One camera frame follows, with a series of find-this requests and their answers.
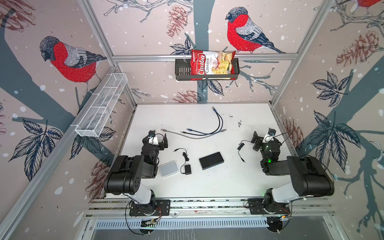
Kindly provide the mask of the black network switch box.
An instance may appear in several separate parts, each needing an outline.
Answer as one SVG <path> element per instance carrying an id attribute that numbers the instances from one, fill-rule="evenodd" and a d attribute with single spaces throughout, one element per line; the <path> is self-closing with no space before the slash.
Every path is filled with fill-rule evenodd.
<path id="1" fill-rule="evenodd" d="M 207 170 L 211 167 L 224 163 L 224 159 L 221 153 L 217 152 L 206 157 L 200 158 L 199 162 L 201 164 L 202 170 Z"/>

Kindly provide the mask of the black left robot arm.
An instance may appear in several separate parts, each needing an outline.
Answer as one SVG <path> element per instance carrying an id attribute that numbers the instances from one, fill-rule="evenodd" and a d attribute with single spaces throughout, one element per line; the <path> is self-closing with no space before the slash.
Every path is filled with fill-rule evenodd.
<path id="1" fill-rule="evenodd" d="M 111 166 L 104 182 L 104 191 L 113 195 L 124 195 L 141 213 L 153 214 L 157 209 L 154 191 L 141 185 L 142 179 L 154 179 L 159 168 L 159 153 L 168 147 L 166 134 L 149 131 L 142 140 L 140 155 L 120 155 Z"/>

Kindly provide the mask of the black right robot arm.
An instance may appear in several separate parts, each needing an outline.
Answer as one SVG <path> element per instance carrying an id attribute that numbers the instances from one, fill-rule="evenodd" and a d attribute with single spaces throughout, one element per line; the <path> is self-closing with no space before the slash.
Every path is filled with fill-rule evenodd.
<path id="1" fill-rule="evenodd" d="M 268 189 L 261 203 L 250 201 L 254 210 L 264 210 L 268 214 L 289 214 L 289 204 L 306 197 L 332 196 L 335 191 L 333 180 L 315 157 L 288 156 L 280 161 L 281 143 L 276 138 L 276 130 L 269 128 L 264 137 L 254 132 L 251 143 L 253 150 L 262 156 L 261 168 L 267 176 L 290 176 L 291 181 L 278 188 Z"/>

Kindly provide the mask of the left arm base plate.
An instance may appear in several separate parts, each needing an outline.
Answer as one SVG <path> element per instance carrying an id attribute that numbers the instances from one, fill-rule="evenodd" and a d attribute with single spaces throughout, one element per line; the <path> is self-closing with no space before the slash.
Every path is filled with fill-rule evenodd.
<path id="1" fill-rule="evenodd" d="M 150 202 L 146 205 L 139 205 L 133 203 L 129 207 L 130 217 L 160 217 L 168 216 L 170 214 L 170 200 L 158 200 Z"/>

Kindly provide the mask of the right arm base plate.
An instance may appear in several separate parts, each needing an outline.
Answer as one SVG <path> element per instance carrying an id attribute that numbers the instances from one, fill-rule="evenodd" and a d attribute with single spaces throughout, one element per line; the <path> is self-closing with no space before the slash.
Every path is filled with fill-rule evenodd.
<path id="1" fill-rule="evenodd" d="M 265 203 L 264 199 L 249 199 L 245 208 L 250 210 L 251 215 L 290 215 L 289 204 L 276 202 Z"/>

